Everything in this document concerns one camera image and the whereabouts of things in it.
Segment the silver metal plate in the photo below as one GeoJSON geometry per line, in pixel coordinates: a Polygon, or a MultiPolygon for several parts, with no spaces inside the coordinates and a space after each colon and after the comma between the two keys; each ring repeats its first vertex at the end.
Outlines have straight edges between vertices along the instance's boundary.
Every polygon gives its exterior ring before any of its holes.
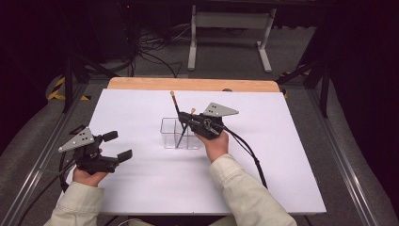
{"type": "Polygon", "coordinates": [[[208,107],[206,107],[203,114],[206,116],[212,116],[212,117],[222,117],[222,116],[228,116],[228,115],[236,115],[236,114],[238,114],[238,111],[234,110],[232,108],[226,107],[224,105],[210,103],[208,105],[208,107]]]}
{"type": "Polygon", "coordinates": [[[86,129],[79,132],[74,138],[64,144],[62,147],[58,149],[59,153],[64,153],[71,149],[79,148],[90,143],[94,142],[94,136],[91,134],[91,131],[88,127],[86,129]]]}

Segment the beige jacket sleeve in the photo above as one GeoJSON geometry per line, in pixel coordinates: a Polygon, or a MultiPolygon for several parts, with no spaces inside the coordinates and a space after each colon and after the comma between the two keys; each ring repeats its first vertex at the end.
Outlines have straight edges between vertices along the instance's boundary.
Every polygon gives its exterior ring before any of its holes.
{"type": "Polygon", "coordinates": [[[103,197],[101,188],[72,182],[44,225],[97,225],[103,197]]]}
{"type": "Polygon", "coordinates": [[[269,191],[230,154],[223,154],[209,168],[211,176],[235,217],[237,225],[295,226],[294,219],[269,191]]]}

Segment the transparent cup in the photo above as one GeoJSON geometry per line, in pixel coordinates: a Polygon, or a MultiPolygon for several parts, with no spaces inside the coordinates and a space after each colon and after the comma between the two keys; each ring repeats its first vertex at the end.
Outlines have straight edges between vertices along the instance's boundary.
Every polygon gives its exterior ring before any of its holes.
{"type": "Polygon", "coordinates": [[[176,118],[163,118],[161,124],[161,135],[165,149],[199,149],[200,140],[194,135],[189,127],[182,135],[182,124],[176,118]]]}

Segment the human hand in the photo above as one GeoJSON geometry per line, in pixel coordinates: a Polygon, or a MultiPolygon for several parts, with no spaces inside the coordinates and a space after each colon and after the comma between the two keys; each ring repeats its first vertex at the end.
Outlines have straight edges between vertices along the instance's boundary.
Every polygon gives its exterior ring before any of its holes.
{"type": "Polygon", "coordinates": [[[90,173],[86,171],[75,168],[72,180],[86,186],[97,187],[107,174],[108,172],[96,172],[93,175],[90,175],[90,173]]]}
{"type": "Polygon", "coordinates": [[[221,155],[229,152],[229,135],[224,131],[220,133],[218,138],[211,140],[198,134],[196,134],[196,136],[205,144],[206,154],[209,160],[211,160],[211,163],[221,155]]]}

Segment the white paper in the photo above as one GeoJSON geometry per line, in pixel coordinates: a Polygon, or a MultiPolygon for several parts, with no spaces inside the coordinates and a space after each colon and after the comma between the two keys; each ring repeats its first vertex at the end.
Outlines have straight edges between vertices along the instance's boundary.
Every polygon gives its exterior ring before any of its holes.
{"type": "MultiPolygon", "coordinates": [[[[199,114],[214,102],[239,111],[223,118],[261,161],[269,191],[291,214],[326,212],[307,156],[281,93],[175,91],[181,111],[199,114]]],[[[133,150],[100,183],[102,212],[117,215],[226,215],[231,211],[208,174],[209,160],[199,150],[164,149],[163,118],[176,118],[169,91],[104,89],[89,128],[94,136],[116,130],[103,142],[102,155],[133,150]]],[[[233,139],[230,153],[259,181],[252,157],[233,139]]]]}

